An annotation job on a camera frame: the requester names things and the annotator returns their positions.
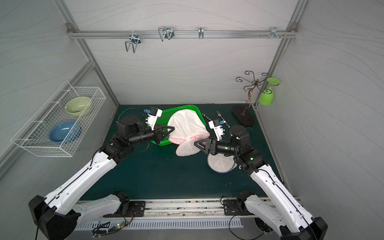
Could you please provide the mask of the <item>green plastic basket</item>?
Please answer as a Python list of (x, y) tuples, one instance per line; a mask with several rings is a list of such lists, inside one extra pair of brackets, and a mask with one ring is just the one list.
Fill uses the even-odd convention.
[(168, 141), (178, 146), (190, 145), (193, 141), (208, 138), (207, 131), (201, 114), (196, 112), (197, 107), (176, 107), (168, 110), (149, 108), (144, 110), (148, 115), (146, 124), (154, 128), (155, 125), (174, 127), (175, 130), (168, 136)]

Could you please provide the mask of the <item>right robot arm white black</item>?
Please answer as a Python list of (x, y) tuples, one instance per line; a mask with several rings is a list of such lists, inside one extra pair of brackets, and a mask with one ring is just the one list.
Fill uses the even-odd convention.
[(282, 240), (322, 240), (328, 230), (321, 217), (314, 217), (286, 189), (264, 160), (262, 154), (252, 148), (250, 135), (241, 125), (230, 129), (230, 139), (223, 140), (222, 129), (217, 138), (199, 140), (194, 145), (207, 155), (232, 156), (243, 173), (261, 187), (273, 207), (257, 195), (245, 191), (239, 195), (241, 208), (258, 217), (279, 235)]

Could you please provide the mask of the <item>round white mesh bag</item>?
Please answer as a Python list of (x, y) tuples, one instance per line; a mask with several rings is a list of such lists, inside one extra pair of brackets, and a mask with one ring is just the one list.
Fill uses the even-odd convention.
[(168, 126), (175, 128), (169, 136), (169, 141), (178, 145), (176, 155), (179, 157), (197, 154), (200, 150), (194, 146), (194, 142), (210, 137), (206, 126), (193, 110), (177, 111), (170, 118)]

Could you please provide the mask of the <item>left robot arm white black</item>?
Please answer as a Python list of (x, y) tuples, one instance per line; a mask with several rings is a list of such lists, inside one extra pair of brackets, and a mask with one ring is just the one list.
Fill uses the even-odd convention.
[(35, 196), (29, 209), (37, 231), (49, 240), (64, 240), (76, 227), (105, 215), (124, 217), (129, 212), (129, 198), (120, 191), (107, 197), (78, 204), (78, 200), (106, 173), (134, 152), (135, 146), (151, 141), (159, 144), (175, 128), (156, 124), (149, 116), (142, 123), (137, 116), (126, 116), (117, 122), (118, 131), (100, 147), (92, 159), (76, 174), (45, 197)]

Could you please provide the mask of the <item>white mesh laundry bag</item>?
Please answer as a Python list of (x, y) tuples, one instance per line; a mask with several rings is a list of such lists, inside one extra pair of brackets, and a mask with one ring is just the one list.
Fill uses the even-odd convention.
[(208, 166), (215, 172), (225, 174), (237, 167), (233, 156), (226, 157), (224, 154), (208, 155)]

